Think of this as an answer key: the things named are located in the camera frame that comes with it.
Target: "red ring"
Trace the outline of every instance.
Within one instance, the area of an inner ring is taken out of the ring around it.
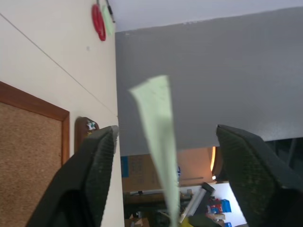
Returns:
[[[98,4],[93,5],[93,7],[91,9],[91,14],[92,14],[95,30],[98,33],[100,40],[105,41],[106,40],[106,31],[105,31],[103,17],[101,15]]]

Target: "wooden frame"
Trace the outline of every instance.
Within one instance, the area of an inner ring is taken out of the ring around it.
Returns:
[[[0,103],[62,122],[62,165],[70,157],[70,112],[0,81]]]

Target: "gray wall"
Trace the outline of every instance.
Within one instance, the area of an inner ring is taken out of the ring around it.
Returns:
[[[128,89],[170,76],[178,149],[218,145],[227,124],[303,136],[303,8],[116,34],[122,155],[148,153]]]

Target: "light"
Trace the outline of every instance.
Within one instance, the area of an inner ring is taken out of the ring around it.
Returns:
[[[210,171],[213,171],[215,158],[216,158],[216,147],[213,147],[212,161],[210,163]]]

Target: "white ceiling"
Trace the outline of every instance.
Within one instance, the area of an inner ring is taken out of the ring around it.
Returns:
[[[303,6],[303,0],[109,0],[117,31]]]

